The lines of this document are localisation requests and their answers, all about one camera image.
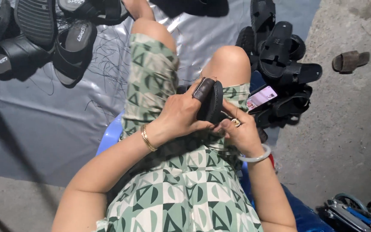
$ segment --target shoe pile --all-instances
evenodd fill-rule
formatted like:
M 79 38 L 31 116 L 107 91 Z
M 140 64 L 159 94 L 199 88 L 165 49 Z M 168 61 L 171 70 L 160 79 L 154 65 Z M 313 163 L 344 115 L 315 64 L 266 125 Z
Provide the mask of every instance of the shoe pile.
M 312 87 L 307 83 L 322 76 L 319 64 L 298 63 L 306 53 L 304 41 L 293 35 L 293 25 L 286 21 L 275 22 L 273 0 L 251 0 L 251 26 L 244 28 L 236 46 L 242 47 L 250 58 L 251 71 L 260 72 L 265 85 L 251 92 L 260 93 L 266 102 L 248 101 L 249 111 L 257 127 L 266 128 L 272 123 L 290 122 L 300 116 L 310 105 Z
M 0 75 L 36 70 L 52 61 L 59 81 L 73 87 L 92 58 L 96 25 L 117 25 L 128 17 L 118 0 L 58 0 L 66 17 L 75 19 L 58 33 L 55 0 L 9 0 L 0 6 Z

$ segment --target woman's hand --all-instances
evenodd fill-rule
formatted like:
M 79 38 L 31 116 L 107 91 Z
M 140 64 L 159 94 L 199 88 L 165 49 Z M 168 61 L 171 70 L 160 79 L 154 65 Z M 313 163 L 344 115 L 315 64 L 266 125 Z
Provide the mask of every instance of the woman's hand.
M 197 130 L 214 128 L 214 125 L 208 121 L 197 120 L 197 112 L 201 107 L 201 102 L 193 98 L 193 92 L 200 81 L 201 79 L 195 81 L 184 94 L 168 97 L 158 118 L 147 125 L 147 135 L 152 145 L 159 146 Z
M 240 120 L 241 125 L 237 128 L 230 119 L 224 119 L 214 129 L 214 132 L 218 132 L 220 129 L 225 130 L 225 138 L 230 139 L 232 144 L 246 157 L 263 155 L 264 150 L 261 146 L 254 118 L 226 100 L 223 100 L 223 111 Z

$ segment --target knee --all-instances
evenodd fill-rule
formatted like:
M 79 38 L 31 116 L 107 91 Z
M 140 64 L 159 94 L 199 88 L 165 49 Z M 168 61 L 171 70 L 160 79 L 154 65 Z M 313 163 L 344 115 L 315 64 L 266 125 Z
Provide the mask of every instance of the knee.
M 144 34 L 160 41 L 176 54 L 176 43 L 164 25 L 145 18 L 137 19 L 131 29 L 131 34 Z
M 249 67 L 250 59 L 246 52 L 237 46 L 222 46 L 214 53 L 213 58 L 215 62 L 223 63 L 224 65 L 232 65 L 234 67 Z

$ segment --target woman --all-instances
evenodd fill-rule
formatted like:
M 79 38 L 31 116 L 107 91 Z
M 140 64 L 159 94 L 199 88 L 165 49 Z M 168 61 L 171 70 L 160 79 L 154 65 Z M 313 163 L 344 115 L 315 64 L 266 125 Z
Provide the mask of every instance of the woman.
M 238 182 L 237 156 L 264 154 L 255 121 L 246 113 L 251 69 L 244 50 L 224 46 L 202 70 L 202 76 L 222 83 L 224 112 L 238 118 L 240 127 L 229 119 L 216 127 L 198 121 L 201 103 L 192 93 L 200 80 L 175 94 L 174 39 L 146 0 L 124 4 L 135 23 L 121 141 L 74 176 L 52 231 L 296 231 L 270 159 L 248 165 L 256 211 Z M 106 209 L 106 193 L 116 183 L 122 189 Z

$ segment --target brown sandal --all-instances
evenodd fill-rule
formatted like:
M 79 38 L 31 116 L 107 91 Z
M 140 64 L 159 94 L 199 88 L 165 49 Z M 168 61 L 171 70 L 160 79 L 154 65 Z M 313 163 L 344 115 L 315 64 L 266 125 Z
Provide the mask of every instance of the brown sandal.
M 350 51 L 342 53 L 333 59 L 334 71 L 339 73 L 352 73 L 357 67 L 366 65 L 370 60 L 370 53 Z

